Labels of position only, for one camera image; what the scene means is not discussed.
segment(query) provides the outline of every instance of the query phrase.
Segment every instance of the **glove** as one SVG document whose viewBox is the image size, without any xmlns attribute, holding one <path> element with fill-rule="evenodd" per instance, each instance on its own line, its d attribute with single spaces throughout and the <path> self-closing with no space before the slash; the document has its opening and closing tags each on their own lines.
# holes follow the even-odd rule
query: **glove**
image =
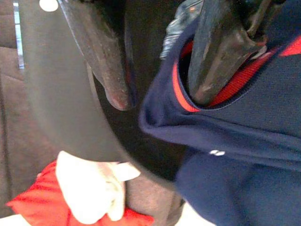
<svg viewBox="0 0 301 226">
<path fill-rule="evenodd" d="M 90 225 L 106 213 L 120 220 L 125 209 L 125 182 L 140 175 L 130 163 L 87 161 L 64 151 L 57 158 L 56 177 L 74 217 Z"/>
</svg>

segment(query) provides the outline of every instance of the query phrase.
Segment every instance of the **red stripe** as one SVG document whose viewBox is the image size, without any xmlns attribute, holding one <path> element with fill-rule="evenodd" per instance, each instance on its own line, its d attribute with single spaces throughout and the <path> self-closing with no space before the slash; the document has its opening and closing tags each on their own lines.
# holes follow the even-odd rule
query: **red stripe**
<svg viewBox="0 0 301 226">
<path fill-rule="evenodd" d="M 192 47 L 193 47 L 193 41 L 187 43 L 184 48 L 182 49 L 181 52 L 181 58 L 185 57 L 186 55 L 188 55 L 189 53 L 192 52 Z"/>
<path fill-rule="evenodd" d="M 241 71 L 237 71 L 229 83 L 219 92 L 219 94 L 215 97 L 213 102 L 209 105 L 210 107 L 218 105 L 232 96 L 234 96 L 237 92 L 242 89 L 246 83 L 255 75 L 255 73 L 275 54 L 276 50 L 272 52 L 266 53 L 256 61 L 245 67 Z"/>
<path fill-rule="evenodd" d="M 287 57 L 290 55 L 301 54 L 301 35 L 289 46 L 287 47 L 280 55 L 282 57 Z"/>
<path fill-rule="evenodd" d="M 180 103 L 180 105 L 188 112 L 199 112 L 200 110 L 193 107 L 192 105 L 190 105 L 187 100 L 185 99 L 180 85 L 179 85 L 179 80 L 178 80 L 178 63 L 175 62 L 174 63 L 174 68 L 173 68 L 173 87 L 174 87 L 174 93 L 175 96 L 178 100 L 178 102 Z"/>
</svg>

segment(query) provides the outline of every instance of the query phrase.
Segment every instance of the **white button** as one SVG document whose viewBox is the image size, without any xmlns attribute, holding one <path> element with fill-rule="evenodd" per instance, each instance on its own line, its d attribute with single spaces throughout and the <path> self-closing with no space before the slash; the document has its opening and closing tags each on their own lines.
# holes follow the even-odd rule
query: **white button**
<svg viewBox="0 0 301 226">
<path fill-rule="evenodd" d="M 214 154 L 215 156 L 222 156 L 225 154 L 225 152 L 219 150 L 212 150 L 209 154 Z"/>
<path fill-rule="evenodd" d="M 40 7 L 46 12 L 54 12 L 58 9 L 57 0 L 40 0 Z"/>
</svg>

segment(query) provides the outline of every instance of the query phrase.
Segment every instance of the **red fabric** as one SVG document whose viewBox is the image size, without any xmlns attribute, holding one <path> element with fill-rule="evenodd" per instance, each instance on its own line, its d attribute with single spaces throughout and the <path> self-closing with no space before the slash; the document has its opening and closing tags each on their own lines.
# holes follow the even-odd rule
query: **red fabric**
<svg viewBox="0 0 301 226">
<path fill-rule="evenodd" d="M 44 168 L 36 182 L 7 203 L 32 226 L 84 226 L 72 215 L 55 176 L 56 162 Z M 113 222 L 105 215 L 91 226 L 151 226 L 154 218 L 126 208 L 123 218 Z"/>
<path fill-rule="evenodd" d="M 180 105 L 182 106 L 182 108 L 184 108 L 188 112 L 199 112 L 200 111 L 199 109 L 193 107 L 192 105 L 190 105 L 188 103 L 188 101 L 185 99 L 185 97 L 181 91 L 181 87 L 179 85 L 179 79 L 178 79 L 178 63 L 177 62 L 174 63 L 174 68 L 173 68 L 173 87 L 174 87 L 175 96 L 176 96 L 178 102 L 180 103 Z"/>
<path fill-rule="evenodd" d="M 274 55 L 276 51 L 264 54 L 244 69 L 237 71 L 228 82 L 228 84 L 218 93 L 210 107 L 218 105 L 240 91 L 246 83 L 255 75 L 255 73 Z"/>
<path fill-rule="evenodd" d="M 301 54 L 301 35 L 289 46 L 287 47 L 280 55 L 282 57 L 287 57 L 290 55 Z"/>
<path fill-rule="evenodd" d="M 181 57 L 186 56 L 187 54 L 192 52 L 193 42 L 188 43 L 182 50 Z M 209 105 L 209 107 L 218 105 L 236 93 L 238 93 L 246 83 L 255 75 L 255 73 L 275 54 L 276 49 L 264 54 L 250 65 L 246 66 L 244 69 L 237 71 L 229 81 L 229 83 L 218 93 L 218 95 L 214 98 L 213 102 Z M 200 112 L 200 109 L 192 106 L 184 97 L 182 90 L 179 85 L 178 79 L 178 63 L 174 63 L 173 67 L 173 87 L 175 96 L 179 102 L 179 104 L 188 112 L 195 113 Z"/>
</svg>

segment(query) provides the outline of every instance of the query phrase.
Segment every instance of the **navy blue jacket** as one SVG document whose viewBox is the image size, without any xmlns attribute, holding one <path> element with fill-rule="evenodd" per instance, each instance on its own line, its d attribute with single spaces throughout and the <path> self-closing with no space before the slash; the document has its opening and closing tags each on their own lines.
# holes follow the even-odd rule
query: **navy blue jacket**
<svg viewBox="0 0 301 226">
<path fill-rule="evenodd" d="M 181 55 L 197 25 L 150 86 L 142 130 L 190 147 L 176 186 L 213 223 L 301 225 L 301 1 L 287 1 L 268 52 L 242 66 L 210 107 L 194 104 L 182 83 L 189 57 Z"/>
</svg>

